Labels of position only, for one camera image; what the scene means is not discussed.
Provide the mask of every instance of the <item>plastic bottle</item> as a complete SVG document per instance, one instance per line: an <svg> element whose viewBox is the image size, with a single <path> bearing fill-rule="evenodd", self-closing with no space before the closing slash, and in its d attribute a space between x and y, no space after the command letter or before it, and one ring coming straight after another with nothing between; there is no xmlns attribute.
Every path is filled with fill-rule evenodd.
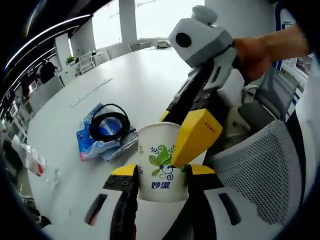
<svg viewBox="0 0 320 240"><path fill-rule="evenodd" d="M52 189L58 184L59 170L49 166L48 162L35 149L21 143L17 135L13 137L12 148L18 152L22 164L35 175L48 181Z"/></svg>

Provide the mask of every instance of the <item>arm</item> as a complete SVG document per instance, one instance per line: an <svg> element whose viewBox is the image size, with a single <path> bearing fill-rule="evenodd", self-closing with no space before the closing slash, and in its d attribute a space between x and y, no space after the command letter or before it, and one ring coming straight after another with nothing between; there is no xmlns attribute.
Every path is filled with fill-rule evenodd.
<svg viewBox="0 0 320 240"><path fill-rule="evenodd" d="M307 40L297 25L260 37L238 38L234 46L252 81L263 76L273 62L310 53Z"/></svg>

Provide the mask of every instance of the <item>paper cup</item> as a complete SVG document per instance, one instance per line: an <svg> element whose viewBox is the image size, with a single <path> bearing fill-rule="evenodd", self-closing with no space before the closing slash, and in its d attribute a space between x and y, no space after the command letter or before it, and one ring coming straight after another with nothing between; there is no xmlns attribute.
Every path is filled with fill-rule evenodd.
<svg viewBox="0 0 320 240"><path fill-rule="evenodd" d="M152 123L138 132L139 198L151 202L187 199L186 174L171 166L180 126Z"/></svg>

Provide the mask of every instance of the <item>person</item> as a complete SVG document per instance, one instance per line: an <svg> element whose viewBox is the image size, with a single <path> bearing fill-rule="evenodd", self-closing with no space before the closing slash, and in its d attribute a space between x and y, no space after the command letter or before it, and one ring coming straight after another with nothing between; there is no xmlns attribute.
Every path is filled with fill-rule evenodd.
<svg viewBox="0 0 320 240"><path fill-rule="evenodd" d="M260 37L245 37L234 40L237 56L244 72L251 81L260 78L273 62L279 60L302 57L312 53L308 42L298 25ZM296 104L293 119L297 118L297 125L302 133L305 153L305 181L304 197L308 195L320 161L320 68L316 54L309 78L303 94Z"/></svg>
<svg viewBox="0 0 320 240"><path fill-rule="evenodd" d="M43 59L42 67L40 69L41 82L45 84L52 79L55 76L55 70L56 67L52 62Z"/></svg>

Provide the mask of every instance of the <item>potted plant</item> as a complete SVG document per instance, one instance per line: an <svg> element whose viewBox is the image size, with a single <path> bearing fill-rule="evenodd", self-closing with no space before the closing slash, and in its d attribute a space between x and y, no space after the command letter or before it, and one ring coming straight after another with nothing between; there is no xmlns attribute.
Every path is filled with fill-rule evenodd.
<svg viewBox="0 0 320 240"><path fill-rule="evenodd" d="M65 64L71 66L71 63L74 62L75 60L76 60L75 56L68 56L68 58L65 61Z"/></svg>

